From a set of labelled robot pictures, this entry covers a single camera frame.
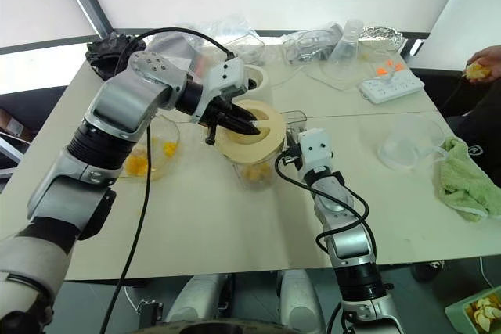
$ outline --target white power strip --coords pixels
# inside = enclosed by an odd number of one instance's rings
[[[395,72],[389,81],[383,78],[373,78],[359,85],[362,95],[376,104],[418,92],[422,88],[424,88],[424,83],[410,70]]]

